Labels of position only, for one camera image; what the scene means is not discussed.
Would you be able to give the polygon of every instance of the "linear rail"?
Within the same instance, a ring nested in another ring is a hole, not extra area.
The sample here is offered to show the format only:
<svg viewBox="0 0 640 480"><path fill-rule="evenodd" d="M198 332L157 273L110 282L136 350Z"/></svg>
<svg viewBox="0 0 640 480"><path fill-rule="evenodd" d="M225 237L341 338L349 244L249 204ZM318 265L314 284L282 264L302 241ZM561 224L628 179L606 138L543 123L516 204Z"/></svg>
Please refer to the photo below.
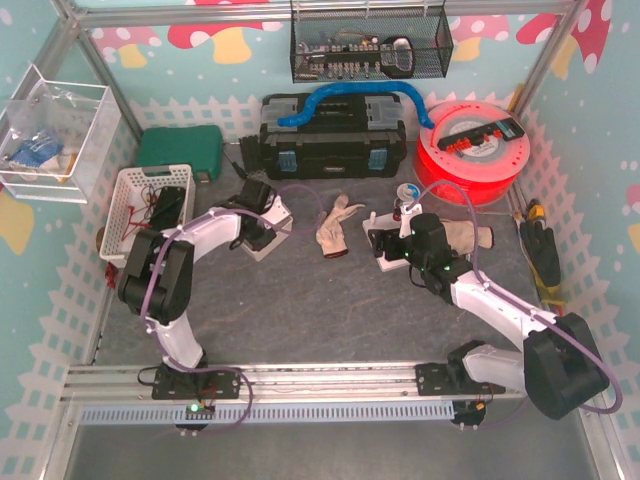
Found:
<svg viewBox="0 0 640 480"><path fill-rule="evenodd" d="M474 400L476 395L434 395L421 397L416 387L413 362L241 365L252 384L256 402L380 402ZM140 366L72 367L61 395L64 404L131 405L189 404L192 401L158 401L151 398L151 387L140 385ZM150 381L153 372L143 379ZM495 399L524 398L507 391ZM248 391L240 389L238 400L220 403L245 403Z"/></svg>

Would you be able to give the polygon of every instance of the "white picket fence print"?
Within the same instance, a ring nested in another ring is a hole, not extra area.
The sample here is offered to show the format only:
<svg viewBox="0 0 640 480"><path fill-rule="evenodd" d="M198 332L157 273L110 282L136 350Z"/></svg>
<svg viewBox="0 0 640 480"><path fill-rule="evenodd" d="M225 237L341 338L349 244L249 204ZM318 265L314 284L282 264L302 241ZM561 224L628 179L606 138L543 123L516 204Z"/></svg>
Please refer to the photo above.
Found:
<svg viewBox="0 0 640 480"><path fill-rule="evenodd" d="M414 140L418 136L420 126L416 117L413 102L406 95L402 95L403 121L407 131L407 138ZM434 92L425 97L427 108L439 103L456 100L455 92L444 98L437 98ZM507 108L511 103L513 93L504 99L497 99L495 93L487 95L485 102ZM464 100L476 100L476 94L467 95ZM143 129L152 127L191 127L196 125L214 124L220 127L224 140L236 142L246 135L257 135L260 131L260 109L262 102L251 95L246 103L241 103L234 96L229 97L227 103L220 103L210 97L207 103L199 103L191 98L186 104L171 98L167 105L160 105L155 99L149 105L142 106L135 101L130 102L131 110L135 114Z"/></svg>
<svg viewBox="0 0 640 480"><path fill-rule="evenodd" d="M87 348L106 294L105 264L96 251L96 233L106 223L118 170L133 163L136 149L136 142L121 122L92 196L86 205L79 205L82 221L72 224L74 242L65 245L68 262L57 268L60 287L48 292L51 313L39 319L44 338L29 347L34 356L33 370L18 377L24 388L22 399L5 410L12 427L9 435L0 439L2 478L39 476L44 440L67 368L91 358Z"/></svg>
<svg viewBox="0 0 640 480"><path fill-rule="evenodd" d="M625 391L620 413L628 419L628 425L620 428L619 422L614 424L627 462L631 464L627 447L640 447L640 428L629 427L633 425L631 412L640 406L640 390L636 382L640 365L625 355L623 347L629 341L629 335L616 329L614 321L619 308L607 303L605 294L609 282L598 278L596 268L600 258L589 253L591 235L581 228L584 214L574 210L576 196L567 191L567 175L559 173L561 159L553 156L552 141L545 139L545 125L539 124L538 111L530 109L527 109L523 121L532 154L519 182L527 201L541 199L547 209L547 221L555 232L560 254L562 289L569 298L567 310L587 320L603 360L612 367Z"/></svg>

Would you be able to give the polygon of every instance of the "hanging wire basket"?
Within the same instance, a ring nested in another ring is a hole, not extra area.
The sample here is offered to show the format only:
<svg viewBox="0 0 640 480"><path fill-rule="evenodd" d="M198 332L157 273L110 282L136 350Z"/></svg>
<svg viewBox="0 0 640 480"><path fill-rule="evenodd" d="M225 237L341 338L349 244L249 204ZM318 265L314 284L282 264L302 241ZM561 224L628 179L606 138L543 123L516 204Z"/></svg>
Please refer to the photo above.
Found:
<svg viewBox="0 0 640 480"><path fill-rule="evenodd" d="M453 52L445 2L427 3L323 9L291 0L294 83L445 77Z"/></svg>

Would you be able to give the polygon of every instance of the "aluminum rail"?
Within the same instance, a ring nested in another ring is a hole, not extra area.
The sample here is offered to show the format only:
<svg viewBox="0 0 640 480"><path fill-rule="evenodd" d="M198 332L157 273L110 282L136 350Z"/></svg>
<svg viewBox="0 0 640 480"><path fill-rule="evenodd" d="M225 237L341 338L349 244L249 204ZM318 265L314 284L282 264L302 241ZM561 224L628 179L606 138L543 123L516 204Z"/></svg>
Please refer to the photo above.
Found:
<svg viewBox="0 0 640 480"><path fill-rule="evenodd" d="M273 1L261 4L218 4L218 5L177 5L162 7L133 8L81 8L69 0L68 11L74 13L83 29L98 27L135 27L156 25L180 25L190 23L227 22L269 22L291 19L291 5L288 1ZM446 10L449 15L517 15L537 13L567 13L575 4L574 0L448 0ZM331 10L332 18L350 17L354 11L374 11L378 9L424 9L425 6L441 6L435 0L346 0L346 1L303 1L305 11Z"/></svg>
<svg viewBox="0 0 640 480"><path fill-rule="evenodd" d="M418 395L414 366L421 362L239 365L253 386L259 403L376 402L406 400L474 400L477 395ZM137 381L142 366L72 367L60 398L63 404L131 405L189 404L193 400L163 401L151 398L151 387ZM153 380L153 372L142 378ZM524 398L515 391L497 399ZM240 389L238 400L245 403L248 391Z"/></svg>

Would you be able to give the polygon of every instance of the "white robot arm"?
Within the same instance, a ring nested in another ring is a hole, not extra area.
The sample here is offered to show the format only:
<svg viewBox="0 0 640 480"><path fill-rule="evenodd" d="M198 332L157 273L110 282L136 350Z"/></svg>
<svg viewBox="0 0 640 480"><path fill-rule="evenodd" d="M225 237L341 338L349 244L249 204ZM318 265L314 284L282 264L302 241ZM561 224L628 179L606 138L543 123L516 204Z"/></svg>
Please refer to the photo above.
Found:
<svg viewBox="0 0 640 480"><path fill-rule="evenodd" d="M450 355L455 365L448 368L452 384L473 387L473 382L488 382L513 388L527 393L542 413L555 419L608 387L605 373L549 328L562 330L599 359L591 332L580 316L558 317L474 271L469 261L451 250L444 226L433 213L405 208L395 229L391 225L380 228L382 224L372 217L364 227L383 271L409 265L419 272L421 286L477 315L519 350L499 350L479 341L456 349Z"/></svg>
<svg viewBox="0 0 640 480"><path fill-rule="evenodd" d="M147 332L155 333L161 344L163 362L178 371L185 370L183 367L196 368L205 360L187 318L193 264L224 244L242 246L259 261L288 236L282 231L274 232L252 217L238 215L233 211L238 208L249 209L285 231L290 230L293 222L279 195L268 185L249 180L239 196L222 207L209 209L194 222L193 228L172 242L151 296L146 321ZM140 314L159 247L175 231L142 230L137 234L118 286L119 298L132 312Z"/></svg>

